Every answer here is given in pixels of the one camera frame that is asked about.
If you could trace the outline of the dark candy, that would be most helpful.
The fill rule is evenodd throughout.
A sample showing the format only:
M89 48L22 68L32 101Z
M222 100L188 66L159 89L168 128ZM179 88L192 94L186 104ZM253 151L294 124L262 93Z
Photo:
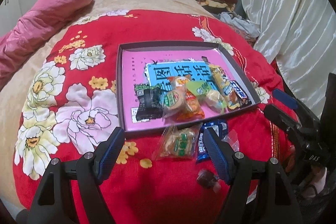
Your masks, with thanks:
M212 189L215 193L221 189L218 176L207 169L198 172L197 183L203 188Z

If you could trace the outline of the blue cookie packet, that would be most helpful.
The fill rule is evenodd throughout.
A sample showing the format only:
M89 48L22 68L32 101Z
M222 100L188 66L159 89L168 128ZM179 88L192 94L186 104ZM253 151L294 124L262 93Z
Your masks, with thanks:
M210 158L205 144L205 131L209 128L214 130L221 141L224 141L224 138L228 135L228 123L225 119L217 119L204 123L201 126L198 136L197 162L205 161Z

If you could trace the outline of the dark chocolate bar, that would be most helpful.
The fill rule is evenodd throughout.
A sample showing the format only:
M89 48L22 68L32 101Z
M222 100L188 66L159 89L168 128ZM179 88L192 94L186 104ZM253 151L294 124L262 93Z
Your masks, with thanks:
M250 103L249 97L247 96L246 92L242 89L242 87L238 84L238 82L235 80L231 80L230 84L232 85L233 90L235 91L238 97L240 106L249 105Z

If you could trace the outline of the gold yellow snack packet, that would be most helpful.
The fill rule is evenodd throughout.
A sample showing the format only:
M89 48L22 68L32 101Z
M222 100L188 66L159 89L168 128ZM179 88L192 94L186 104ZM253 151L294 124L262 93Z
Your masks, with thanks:
M240 107L238 97L231 85L230 79L226 76L225 71L218 65L209 65L212 77L224 97L229 110L235 110Z

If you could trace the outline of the clear peanut brittle packet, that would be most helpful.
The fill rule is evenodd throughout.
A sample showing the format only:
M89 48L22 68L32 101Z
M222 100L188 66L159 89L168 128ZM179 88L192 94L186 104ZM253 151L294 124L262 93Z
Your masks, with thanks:
M166 157L193 159L201 127L202 124L198 123L183 129L178 129L174 124L165 128L152 159L161 160Z

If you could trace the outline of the orange bread snack packet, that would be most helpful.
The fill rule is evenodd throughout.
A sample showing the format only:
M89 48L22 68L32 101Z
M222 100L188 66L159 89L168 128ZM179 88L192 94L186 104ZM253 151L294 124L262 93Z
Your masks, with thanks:
M185 104L183 109L177 114L173 115L178 122L186 122L196 119L203 119L205 113L202 110L201 104L196 96L185 88L185 83L192 81L191 75L185 76L170 76L167 78L171 84L171 90L183 89L185 91Z

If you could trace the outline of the green pastry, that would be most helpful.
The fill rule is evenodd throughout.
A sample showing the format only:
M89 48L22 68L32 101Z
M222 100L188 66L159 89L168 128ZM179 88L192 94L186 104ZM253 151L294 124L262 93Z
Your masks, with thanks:
M205 104L217 113L224 114L227 109L227 102L221 93L213 89L208 82L197 80L185 83L187 91L205 102Z

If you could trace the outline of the small round pastry packet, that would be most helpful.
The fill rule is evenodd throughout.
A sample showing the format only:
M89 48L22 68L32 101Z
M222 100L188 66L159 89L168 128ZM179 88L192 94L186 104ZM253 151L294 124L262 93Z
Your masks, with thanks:
M172 117L183 109L185 104L185 91L173 89L163 98L163 118Z

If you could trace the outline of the black green snack packet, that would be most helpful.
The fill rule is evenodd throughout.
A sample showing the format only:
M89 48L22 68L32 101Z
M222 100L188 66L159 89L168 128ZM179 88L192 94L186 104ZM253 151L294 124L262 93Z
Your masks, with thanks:
M135 84L134 92L139 102L137 114L135 115L136 120L162 118L163 107L161 103L162 91L160 84L155 86Z

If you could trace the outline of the clear candy packet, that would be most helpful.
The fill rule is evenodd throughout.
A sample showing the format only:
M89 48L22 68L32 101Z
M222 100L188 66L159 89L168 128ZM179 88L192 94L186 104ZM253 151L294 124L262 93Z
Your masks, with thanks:
M228 143L235 152L239 151L238 134L235 130L231 130L222 141Z

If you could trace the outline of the white satin curtain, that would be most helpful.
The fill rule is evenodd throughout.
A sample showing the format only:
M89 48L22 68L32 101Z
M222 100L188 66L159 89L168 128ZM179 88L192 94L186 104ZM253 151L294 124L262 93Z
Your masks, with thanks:
M275 61L294 96L315 115L325 104L327 79L335 72L335 11L328 0L242 0L260 27L255 43Z

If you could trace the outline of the light crumpled cloth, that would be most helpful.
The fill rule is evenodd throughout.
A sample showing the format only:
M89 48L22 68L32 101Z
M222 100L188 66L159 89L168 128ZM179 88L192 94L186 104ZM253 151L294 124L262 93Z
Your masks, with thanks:
M245 36L251 39L257 39L260 36L260 27L248 19L244 19L236 12L222 12L219 14L219 19L236 30L242 32Z

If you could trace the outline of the beige bed sheet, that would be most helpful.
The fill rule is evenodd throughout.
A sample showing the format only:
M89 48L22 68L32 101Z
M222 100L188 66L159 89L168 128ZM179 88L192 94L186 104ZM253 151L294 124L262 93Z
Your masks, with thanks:
M78 17L96 16L113 10L159 10L181 14L209 16L195 0L94 0ZM15 143L19 120L26 95L38 69L49 55L52 47L66 33L64 27L49 39L19 69L1 90L1 200L17 211L24 209L19 202L13 176Z

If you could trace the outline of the dark shallow cardboard box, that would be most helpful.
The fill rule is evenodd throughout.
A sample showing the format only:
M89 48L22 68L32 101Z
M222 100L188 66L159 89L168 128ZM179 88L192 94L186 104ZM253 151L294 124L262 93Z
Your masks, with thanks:
M117 106L128 137L171 124L227 118L260 98L233 50L193 41L122 44L117 53Z

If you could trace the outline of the pink blue book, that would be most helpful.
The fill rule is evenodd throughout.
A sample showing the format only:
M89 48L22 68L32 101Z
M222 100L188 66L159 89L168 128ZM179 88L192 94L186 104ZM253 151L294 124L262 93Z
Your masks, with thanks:
M229 69L228 60L218 50L181 50L181 51L131 51L122 52L122 103L123 123L126 131L141 131L160 128L165 124L163 119L138 121L135 118L139 106L134 92L135 84L160 84L166 92L171 89L167 79L170 76L191 75L193 80L211 82L209 67L203 57L213 65L218 65L227 73L230 79L233 75Z

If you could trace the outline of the pink quilt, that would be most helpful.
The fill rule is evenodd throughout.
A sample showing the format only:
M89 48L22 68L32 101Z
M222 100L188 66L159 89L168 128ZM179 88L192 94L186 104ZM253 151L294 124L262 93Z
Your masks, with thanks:
M44 42L73 20L93 0L38 0L1 37L1 88Z

